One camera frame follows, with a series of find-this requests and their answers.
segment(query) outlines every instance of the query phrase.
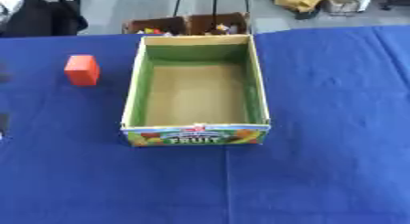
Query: fruit illustration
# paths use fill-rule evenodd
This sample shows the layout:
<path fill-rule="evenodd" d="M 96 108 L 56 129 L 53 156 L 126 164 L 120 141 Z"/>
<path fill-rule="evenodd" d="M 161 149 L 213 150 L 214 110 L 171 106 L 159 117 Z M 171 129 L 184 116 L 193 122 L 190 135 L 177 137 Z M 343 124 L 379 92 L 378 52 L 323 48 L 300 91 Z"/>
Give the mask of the fruit illustration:
<path fill-rule="evenodd" d="M 257 138 L 261 135 L 262 133 L 259 131 L 251 131 L 247 129 L 242 129 L 238 130 L 235 135 L 239 136 L 244 136 L 241 137 L 239 140 L 232 141 L 231 144 L 246 144 L 246 143 L 251 143 L 255 144 L 254 142 L 257 142 Z"/>
<path fill-rule="evenodd" d="M 162 144 L 161 138 L 150 138 L 147 140 L 149 144 Z"/>
<path fill-rule="evenodd" d="M 241 130 L 236 131 L 235 135 L 243 139 L 243 138 L 248 137 L 251 133 L 253 133 L 253 131 L 249 129 L 241 129 Z"/>
<path fill-rule="evenodd" d="M 144 138 L 159 138 L 161 135 L 159 133 L 141 133 Z"/>
<path fill-rule="evenodd" d="M 128 133 L 128 140 L 134 146 L 143 146 L 148 144 L 146 139 L 139 133 Z"/>

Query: blue tablecloth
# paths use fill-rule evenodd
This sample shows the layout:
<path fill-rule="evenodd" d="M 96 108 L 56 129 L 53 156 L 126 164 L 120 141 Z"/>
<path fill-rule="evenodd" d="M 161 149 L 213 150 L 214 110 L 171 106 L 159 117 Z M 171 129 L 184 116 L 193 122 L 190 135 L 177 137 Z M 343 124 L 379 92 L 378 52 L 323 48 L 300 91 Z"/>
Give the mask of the blue tablecloth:
<path fill-rule="evenodd" d="M 245 146 L 127 146 L 139 38 L 0 40 L 0 223 L 410 222 L 410 27 L 257 35 L 274 128 Z M 97 88 L 63 74 L 81 53 Z"/>

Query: chair leg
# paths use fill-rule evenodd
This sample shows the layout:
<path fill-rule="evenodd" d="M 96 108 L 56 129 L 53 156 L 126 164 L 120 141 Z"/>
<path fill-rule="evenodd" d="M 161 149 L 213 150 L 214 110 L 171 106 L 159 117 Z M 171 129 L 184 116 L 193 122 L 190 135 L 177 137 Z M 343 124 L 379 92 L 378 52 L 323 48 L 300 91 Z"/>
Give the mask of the chair leg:
<path fill-rule="evenodd" d="M 381 9 L 391 10 L 393 5 L 410 6 L 410 0 L 386 0 L 381 3 Z"/>

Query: cardboard box bottom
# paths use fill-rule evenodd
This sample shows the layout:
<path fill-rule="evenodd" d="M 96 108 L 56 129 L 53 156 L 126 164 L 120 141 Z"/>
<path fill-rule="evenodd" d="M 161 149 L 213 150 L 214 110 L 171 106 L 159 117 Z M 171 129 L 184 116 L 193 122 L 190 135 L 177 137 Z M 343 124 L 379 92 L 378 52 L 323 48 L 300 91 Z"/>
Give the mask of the cardboard box bottom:
<path fill-rule="evenodd" d="M 246 123 L 241 67 L 154 67 L 146 125 Z"/>

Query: printed label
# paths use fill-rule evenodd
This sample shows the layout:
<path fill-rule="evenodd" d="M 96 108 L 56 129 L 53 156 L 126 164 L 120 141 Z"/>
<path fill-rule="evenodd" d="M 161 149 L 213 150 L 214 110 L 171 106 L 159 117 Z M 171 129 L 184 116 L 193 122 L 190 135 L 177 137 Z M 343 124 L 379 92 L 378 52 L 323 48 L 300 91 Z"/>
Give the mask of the printed label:
<path fill-rule="evenodd" d="M 167 144 L 260 144 L 265 131 L 249 129 L 212 130 L 158 133 L 127 133 L 128 140 L 134 146 Z"/>

